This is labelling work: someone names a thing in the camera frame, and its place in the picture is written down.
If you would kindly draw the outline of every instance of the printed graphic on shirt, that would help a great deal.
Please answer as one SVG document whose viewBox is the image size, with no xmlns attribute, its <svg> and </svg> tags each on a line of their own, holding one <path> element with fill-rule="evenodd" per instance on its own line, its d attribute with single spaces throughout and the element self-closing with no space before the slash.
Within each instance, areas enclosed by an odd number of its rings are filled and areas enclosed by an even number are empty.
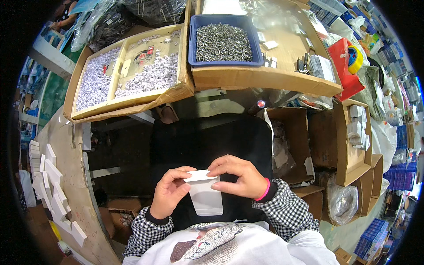
<svg viewBox="0 0 424 265">
<path fill-rule="evenodd" d="M 247 227 L 237 223 L 214 223 L 203 227 L 191 227 L 190 231 L 198 232 L 195 240 L 178 242 L 172 251 L 172 263 L 192 259 L 196 264 L 226 264 L 236 254 L 235 236 Z"/>
</svg>

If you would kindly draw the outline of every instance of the person's left hand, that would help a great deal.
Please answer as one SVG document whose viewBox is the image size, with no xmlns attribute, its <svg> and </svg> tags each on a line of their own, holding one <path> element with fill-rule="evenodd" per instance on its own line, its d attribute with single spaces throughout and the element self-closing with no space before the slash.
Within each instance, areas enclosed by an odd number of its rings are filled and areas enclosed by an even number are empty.
<svg viewBox="0 0 424 265">
<path fill-rule="evenodd" d="M 182 179 L 191 177 L 187 171 L 195 171 L 194 167 L 170 169 L 158 182 L 153 197 L 150 214 L 156 219 L 164 219 L 172 214 L 180 200 L 190 191 L 190 184 Z"/>
</svg>

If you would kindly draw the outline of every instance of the pile of screws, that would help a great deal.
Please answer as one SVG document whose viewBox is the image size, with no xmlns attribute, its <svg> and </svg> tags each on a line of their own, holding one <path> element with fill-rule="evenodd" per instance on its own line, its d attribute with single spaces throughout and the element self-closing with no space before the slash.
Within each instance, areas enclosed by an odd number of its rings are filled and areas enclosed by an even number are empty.
<svg viewBox="0 0 424 265">
<path fill-rule="evenodd" d="M 111 77 L 106 75 L 105 67 L 116 61 L 120 47 L 100 54 L 87 63 L 76 102 L 76 110 L 80 111 L 107 100 Z"/>
<path fill-rule="evenodd" d="M 171 33 L 171 38 L 173 38 L 173 37 L 177 37 L 177 38 L 179 38 L 181 36 L 181 29 L 179 29 L 179 30 L 177 30 L 177 31 L 173 31 L 172 33 Z"/>
<path fill-rule="evenodd" d="M 140 45 L 142 43 L 148 43 L 150 40 L 157 39 L 159 37 L 160 37 L 160 35 L 153 35 L 153 36 L 150 36 L 150 37 L 147 37 L 145 39 L 141 39 L 141 40 L 137 41 L 137 44 Z"/>
<path fill-rule="evenodd" d="M 252 61 L 247 32 L 228 24 L 209 24 L 196 33 L 196 61 Z"/>
<path fill-rule="evenodd" d="M 153 64 L 146 65 L 141 73 L 125 83 L 125 89 L 119 87 L 115 92 L 115 98 L 122 98 L 141 92 L 170 88 L 177 82 L 178 53 L 160 57 L 160 51 L 156 50 Z"/>
</svg>

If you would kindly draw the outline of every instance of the person's right hand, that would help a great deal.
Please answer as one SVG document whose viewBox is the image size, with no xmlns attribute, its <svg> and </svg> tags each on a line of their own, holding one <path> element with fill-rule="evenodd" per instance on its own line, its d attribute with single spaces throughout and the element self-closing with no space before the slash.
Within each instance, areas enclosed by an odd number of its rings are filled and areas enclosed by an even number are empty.
<svg viewBox="0 0 424 265">
<path fill-rule="evenodd" d="M 211 188 L 242 197 L 258 199 L 265 193 L 268 182 L 250 162 L 236 156 L 225 155 L 215 159 L 208 167 L 207 176 L 215 177 L 224 173 L 238 176 L 236 183 L 220 181 Z"/>
</svg>

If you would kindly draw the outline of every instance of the pink wristband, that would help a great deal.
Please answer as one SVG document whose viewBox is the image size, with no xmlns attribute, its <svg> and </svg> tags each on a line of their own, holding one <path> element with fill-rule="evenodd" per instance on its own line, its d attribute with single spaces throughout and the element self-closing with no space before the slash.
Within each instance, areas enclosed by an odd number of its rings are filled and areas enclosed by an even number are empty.
<svg viewBox="0 0 424 265">
<path fill-rule="evenodd" d="M 269 179 L 268 178 L 264 178 L 264 179 L 266 179 L 266 182 L 268 183 L 268 186 L 266 187 L 266 190 L 265 190 L 264 194 L 262 194 L 262 196 L 260 198 L 255 199 L 255 201 L 262 200 L 268 194 L 269 186 L 271 185 L 271 183 L 269 182 Z"/>
</svg>

